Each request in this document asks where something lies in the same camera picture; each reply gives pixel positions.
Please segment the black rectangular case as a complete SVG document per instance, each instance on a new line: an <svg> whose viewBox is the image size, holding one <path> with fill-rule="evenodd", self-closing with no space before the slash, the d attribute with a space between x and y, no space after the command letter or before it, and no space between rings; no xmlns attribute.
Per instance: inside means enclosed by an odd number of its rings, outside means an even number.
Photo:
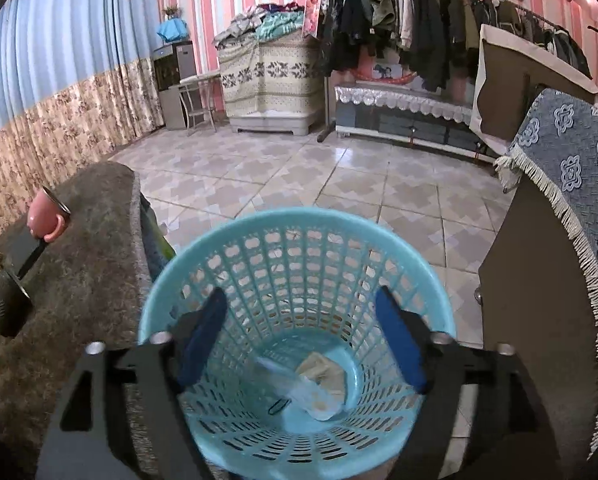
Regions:
<svg viewBox="0 0 598 480"><path fill-rule="evenodd" d="M47 243L42 238L35 237L28 228L23 228L7 249L4 267L22 280L46 247Z"/></svg>

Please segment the low lace covered bench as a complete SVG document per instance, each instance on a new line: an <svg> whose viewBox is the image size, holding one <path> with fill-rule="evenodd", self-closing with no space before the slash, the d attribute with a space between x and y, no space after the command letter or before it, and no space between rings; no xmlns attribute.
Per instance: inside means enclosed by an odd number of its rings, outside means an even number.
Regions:
<svg viewBox="0 0 598 480"><path fill-rule="evenodd" d="M471 129L472 105L392 84L337 84L339 136L364 136L490 164L495 153Z"/></svg>

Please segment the pile of folded clothes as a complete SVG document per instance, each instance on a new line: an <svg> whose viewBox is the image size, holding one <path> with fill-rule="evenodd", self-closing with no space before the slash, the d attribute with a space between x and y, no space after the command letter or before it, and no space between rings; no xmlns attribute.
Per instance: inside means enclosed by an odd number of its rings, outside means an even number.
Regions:
<svg viewBox="0 0 598 480"><path fill-rule="evenodd" d="M212 44L222 50L251 39L273 41L301 29L303 18L304 6L296 2L256 4L234 16L226 29L213 38Z"/></svg>

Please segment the blue floral curtain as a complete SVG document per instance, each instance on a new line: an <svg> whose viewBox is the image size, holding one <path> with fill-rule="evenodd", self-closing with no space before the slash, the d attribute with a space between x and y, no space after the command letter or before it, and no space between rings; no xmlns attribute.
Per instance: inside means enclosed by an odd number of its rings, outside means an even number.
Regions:
<svg viewBox="0 0 598 480"><path fill-rule="evenodd" d="M44 185L160 128L158 0L6 0L0 233Z"/></svg>

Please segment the light blue plastic basket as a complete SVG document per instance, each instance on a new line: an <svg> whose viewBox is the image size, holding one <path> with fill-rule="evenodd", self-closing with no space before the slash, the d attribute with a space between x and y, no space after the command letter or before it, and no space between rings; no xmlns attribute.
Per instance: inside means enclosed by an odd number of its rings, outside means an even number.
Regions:
<svg viewBox="0 0 598 480"><path fill-rule="evenodd" d="M341 211L276 209L219 226L171 260L142 308L138 338L169 330L213 289L225 323L200 381L180 395L211 464L252 479L345 479L401 451L421 396L406 385L375 316L387 287L430 330L455 333L442 282L410 244ZM319 353L342 367L346 400L320 422L247 374L265 356L295 368Z"/></svg>

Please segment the clothes rack with garments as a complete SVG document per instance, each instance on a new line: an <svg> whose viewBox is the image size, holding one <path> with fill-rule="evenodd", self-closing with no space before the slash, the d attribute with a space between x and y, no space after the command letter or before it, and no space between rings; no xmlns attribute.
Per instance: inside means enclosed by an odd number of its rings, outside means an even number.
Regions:
<svg viewBox="0 0 598 480"><path fill-rule="evenodd" d="M328 77L355 72L363 55L396 59L380 78L442 93L452 80L476 83L480 29L491 25L556 55L591 80L587 58L563 28L508 0L308 0L320 43L317 66Z"/></svg>

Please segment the dark green pouch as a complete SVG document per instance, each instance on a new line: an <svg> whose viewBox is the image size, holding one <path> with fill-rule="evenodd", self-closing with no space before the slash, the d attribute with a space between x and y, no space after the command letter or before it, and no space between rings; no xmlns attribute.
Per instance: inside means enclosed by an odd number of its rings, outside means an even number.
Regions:
<svg viewBox="0 0 598 480"><path fill-rule="evenodd" d="M16 274L0 271L0 336L14 338L26 324L33 304Z"/></svg>

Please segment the pink pig mug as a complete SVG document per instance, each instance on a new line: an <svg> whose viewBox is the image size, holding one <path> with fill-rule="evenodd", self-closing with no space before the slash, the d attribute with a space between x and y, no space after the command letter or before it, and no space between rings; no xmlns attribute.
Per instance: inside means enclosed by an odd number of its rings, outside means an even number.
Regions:
<svg viewBox="0 0 598 480"><path fill-rule="evenodd" d="M32 236L53 243L67 229L71 211L47 186L42 186L30 205L26 226Z"/></svg>

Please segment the white paper cup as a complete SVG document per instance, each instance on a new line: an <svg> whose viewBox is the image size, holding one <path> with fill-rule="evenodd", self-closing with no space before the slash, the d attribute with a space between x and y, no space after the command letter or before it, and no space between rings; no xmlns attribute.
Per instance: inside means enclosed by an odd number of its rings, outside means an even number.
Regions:
<svg viewBox="0 0 598 480"><path fill-rule="evenodd" d="M315 382L300 376L296 370L279 364L272 359L258 356L252 363L252 374L256 381L265 386L279 399L296 404L300 410L319 422L326 422L338 415L343 404L336 402Z"/></svg>

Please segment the blue patterned fringed cloth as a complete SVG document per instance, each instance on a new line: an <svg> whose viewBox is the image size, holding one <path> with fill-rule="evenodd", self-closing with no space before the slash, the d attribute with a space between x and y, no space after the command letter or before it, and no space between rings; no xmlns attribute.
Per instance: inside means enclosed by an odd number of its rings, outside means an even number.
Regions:
<svg viewBox="0 0 598 480"><path fill-rule="evenodd" d="M585 280L598 363L598 107L543 90L494 167L506 191L529 178L564 227ZM597 449L598 410L590 451Z"/></svg>

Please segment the patterned cloth covered cabinet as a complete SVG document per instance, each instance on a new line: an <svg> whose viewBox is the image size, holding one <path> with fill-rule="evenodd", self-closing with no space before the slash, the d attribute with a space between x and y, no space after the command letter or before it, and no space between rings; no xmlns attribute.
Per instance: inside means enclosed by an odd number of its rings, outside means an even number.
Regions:
<svg viewBox="0 0 598 480"><path fill-rule="evenodd" d="M305 136L323 119L318 42L298 30L259 42L244 38L218 51L225 114L234 131Z"/></svg>

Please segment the blue covered water bottle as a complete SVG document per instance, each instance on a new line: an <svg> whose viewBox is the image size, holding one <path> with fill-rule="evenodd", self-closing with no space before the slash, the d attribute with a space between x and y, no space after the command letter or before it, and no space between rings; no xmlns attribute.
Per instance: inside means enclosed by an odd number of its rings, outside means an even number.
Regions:
<svg viewBox="0 0 598 480"><path fill-rule="evenodd" d="M165 44L189 38L187 24L181 18L168 18L163 21L157 29L157 35Z"/></svg>

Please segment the grey tissue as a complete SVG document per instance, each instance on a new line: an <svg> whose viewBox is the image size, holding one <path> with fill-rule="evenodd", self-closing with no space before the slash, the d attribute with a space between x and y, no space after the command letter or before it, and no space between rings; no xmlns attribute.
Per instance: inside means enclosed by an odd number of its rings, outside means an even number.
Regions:
<svg viewBox="0 0 598 480"><path fill-rule="evenodd" d="M346 400L346 371L327 356L311 352L296 368L296 373L315 382L339 404Z"/></svg>

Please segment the small metal stool table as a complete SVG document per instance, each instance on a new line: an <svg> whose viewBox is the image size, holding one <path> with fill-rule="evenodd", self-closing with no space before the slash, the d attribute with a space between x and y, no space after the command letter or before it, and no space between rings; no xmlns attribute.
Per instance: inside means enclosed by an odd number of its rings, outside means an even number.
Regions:
<svg viewBox="0 0 598 480"><path fill-rule="evenodd" d="M187 130L192 131L201 124L210 124L216 130L214 84L220 76L218 70L212 70L180 80L178 92Z"/></svg>

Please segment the grey water dispenser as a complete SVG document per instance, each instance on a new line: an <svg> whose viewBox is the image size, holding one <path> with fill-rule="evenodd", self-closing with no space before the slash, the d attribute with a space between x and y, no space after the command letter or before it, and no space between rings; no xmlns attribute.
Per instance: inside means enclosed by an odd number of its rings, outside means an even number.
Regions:
<svg viewBox="0 0 598 480"><path fill-rule="evenodd" d="M169 130L186 129L184 105L178 87L182 79L197 73L194 45L189 40L171 42L153 50L151 59L165 127Z"/></svg>

